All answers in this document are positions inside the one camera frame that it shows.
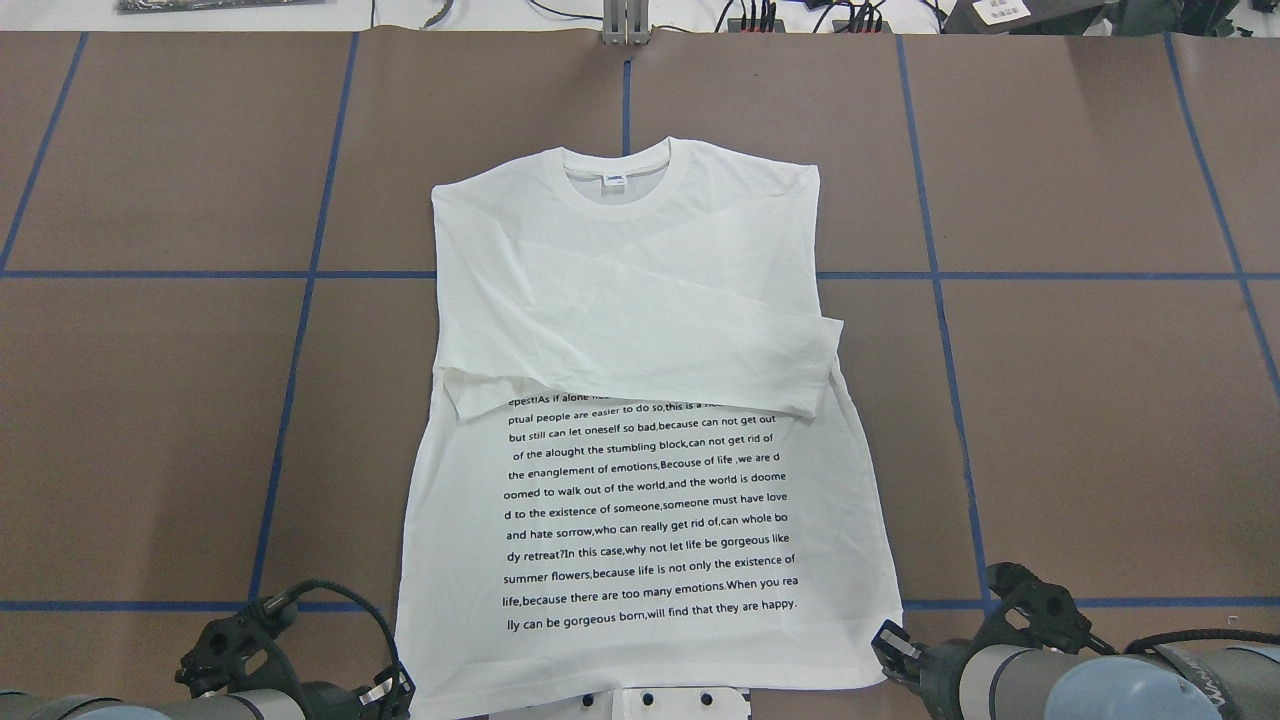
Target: white t-shirt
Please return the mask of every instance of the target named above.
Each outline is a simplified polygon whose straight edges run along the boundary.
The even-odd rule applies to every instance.
[[[856,688],[901,601],[814,283],[818,170],[668,138],[436,187],[397,612],[415,715]]]

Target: gray cylinder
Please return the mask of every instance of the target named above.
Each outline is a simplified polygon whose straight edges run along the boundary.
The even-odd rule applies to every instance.
[[[293,698],[278,691],[247,691],[145,707],[97,696],[46,698],[0,693],[0,720],[303,720]]]
[[[1242,720],[1280,720],[1280,647],[1229,647],[1203,662],[1226,683]]]
[[[1087,659],[996,644],[978,651],[960,678],[964,720],[1043,720],[1053,685]]]

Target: brown table surface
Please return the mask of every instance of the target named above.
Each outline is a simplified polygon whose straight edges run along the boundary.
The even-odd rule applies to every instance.
[[[430,188],[707,140],[823,176],[818,286],[919,639],[979,568],[1115,644],[1280,629],[1280,41],[0,35],[0,685],[177,701],[307,577],[394,610]],[[381,667],[317,598],[303,679]],[[758,720],[923,719],[756,692]]]

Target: cable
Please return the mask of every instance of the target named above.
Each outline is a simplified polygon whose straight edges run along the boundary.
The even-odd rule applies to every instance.
[[[540,8],[543,10],[547,10],[548,13],[550,13],[553,15],[559,15],[562,18],[572,18],[575,20],[600,20],[602,23],[604,22],[604,18],[600,17],[600,15],[580,15],[577,13],[564,13],[564,12],[557,10],[554,8],[548,8],[547,5],[543,5],[541,3],[539,3],[538,0],[529,0],[529,4],[532,5],[532,6],[535,6],[535,8]]]
[[[881,0],[874,5],[870,4],[870,0],[867,1],[867,32],[879,32],[884,27],[884,13],[879,10],[884,3],[888,0]]]
[[[451,0],[445,0],[445,3],[452,5]],[[394,673],[394,676],[392,678],[392,687],[390,689],[387,691],[387,696],[383,698],[383,703],[378,707],[378,720],[384,720],[388,708],[394,707],[399,701],[402,691],[399,650],[396,647],[396,637],[392,634],[390,625],[387,624],[387,618],[383,616],[381,611],[379,611],[378,607],[374,606],[374,603],[369,602],[351,588],[346,585],[339,585],[338,583],[333,583],[329,580],[317,580],[317,579],[302,580],[301,583],[280,593],[280,596],[278,597],[287,597],[291,601],[297,601],[300,597],[314,589],[326,589],[330,592],[335,592],[346,597],[347,600],[351,600],[352,602],[362,607],[365,612],[372,615],[374,620],[378,623],[378,629],[383,632],[383,639],[387,642],[387,652],[390,653],[392,656],[392,671]],[[289,674],[293,673],[292,666],[287,666],[287,670]],[[297,683],[297,675],[293,675],[293,682]],[[312,720],[312,716],[307,714],[306,710],[307,708],[303,707],[303,715],[306,716],[306,720]]]
[[[1147,652],[1157,644],[1165,643],[1179,643],[1187,641],[1243,641],[1266,644],[1280,644],[1280,634],[1275,633],[1258,633],[1256,630],[1236,630],[1231,628],[1224,629],[1202,629],[1202,630],[1181,630],[1178,633],[1162,633],[1158,635],[1149,635],[1146,638],[1139,638],[1129,643],[1124,652],[1125,655],[1138,655]]]
[[[840,5],[840,6],[844,6],[844,8],[852,8],[854,6],[854,4],[850,3],[849,0],[836,0],[831,5],[827,5],[827,9],[823,10],[822,15],[818,17],[818,24],[813,26],[813,32],[818,32],[819,29],[822,29],[822,22],[827,19],[827,15],[829,15],[833,9],[836,9],[836,5]]]
[[[929,0],[920,0],[920,3],[924,3],[925,8],[933,10],[933,19],[938,20],[938,35],[942,35],[942,20],[947,19],[947,14],[942,12],[942,6],[938,4],[938,0],[933,0],[933,3],[929,3]]]
[[[737,0],[737,4],[742,6],[742,17],[746,17],[746,0]],[[721,19],[716,20],[716,29],[712,32],[719,32],[719,27],[724,24],[724,17],[728,15],[728,9],[733,6],[733,0],[724,3],[724,9],[721,10]]]
[[[438,24],[440,20],[444,19],[444,15],[449,14],[449,10],[452,9],[453,9],[453,0],[444,0],[444,6],[440,8],[438,13],[428,18],[426,22],[422,23],[422,27],[420,27],[419,29],[426,29],[434,24]]]

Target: metal bracket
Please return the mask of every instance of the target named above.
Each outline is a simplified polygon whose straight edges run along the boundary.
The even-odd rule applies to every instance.
[[[750,719],[751,694],[735,688],[625,688],[489,715],[489,720]]]
[[[649,0],[604,0],[605,45],[649,44]]]

